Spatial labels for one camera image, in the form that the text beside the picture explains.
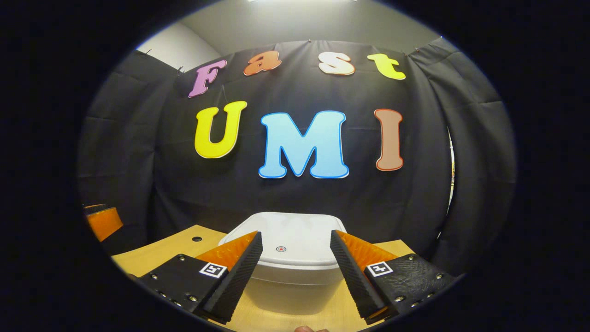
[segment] white bin lid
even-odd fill
[[[219,245],[256,230],[263,252],[252,277],[289,284],[328,284],[342,279],[330,249],[333,229],[346,232],[340,219],[325,214],[256,213],[229,232]]]

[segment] letter u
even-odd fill
[[[211,125],[213,117],[219,112],[216,107],[206,108],[196,114],[198,123],[195,132],[195,150],[203,158],[221,158],[230,153],[238,139],[240,114],[248,104],[243,101],[232,102],[223,108],[227,113],[225,134],[221,142],[211,142]]]

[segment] wooden table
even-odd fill
[[[192,238],[195,236],[201,237],[202,240],[194,242]],[[198,256],[216,247],[224,236],[225,233],[196,225],[166,239],[112,258],[125,272],[142,276],[179,253]],[[413,253],[401,240],[375,245],[397,256]],[[330,332],[356,332],[369,327],[360,318],[344,280],[340,282],[324,310],[314,315],[289,315],[265,311],[256,307],[244,292],[231,321],[225,326],[237,332],[293,332],[296,327],[303,325],[314,330],[326,328]]]

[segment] letter m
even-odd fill
[[[341,127],[346,120],[342,112],[324,110],[316,114],[305,135],[301,135],[293,119],[286,113],[272,113],[262,117],[266,126],[266,154],[264,166],[258,170],[263,178],[282,178],[287,168],[281,165],[281,151],[285,154],[295,176],[301,176],[313,151],[316,163],[309,169],[315,178],[343,178],[348,167],[342,158]]]

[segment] black curtain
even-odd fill
[[[245,76],[248,60],[276,50],[282,63]],[[356,72],[322,72],[321,52],[345,53]],[[406,79],[382,75],[370,54],[399,62]],[[516,174],[513,134],[506,110],[486,77],[460,51],[439,38],[403,53],[371,45],[302,41],[240,51],[224,59],[208,91],[188,98],[196,69],[179,74],[135,51],[105,83],[86,118],[80,154],[85,203],[117,207],[124,230],[105,242],[110,253],[162,239],[194,224],[229,232],[261,211],[330,214],[350,234],[370,242],[402,239],[416,253],[452,274],[468,269],[499,231]],[[194,148],[196,114],[217,107],[211,141],[224,135],[230,102],[248,103],[234,149],[218,159]],[[381,127],[373,112],[398,111],[404,166],[383,172]],[[305,133],[314,115],[337,110],[342,125],[342,179],[287,175],[264,179],[266,129],[260,118],[285,112]],[[451,181],[451,132],[456,181]]]

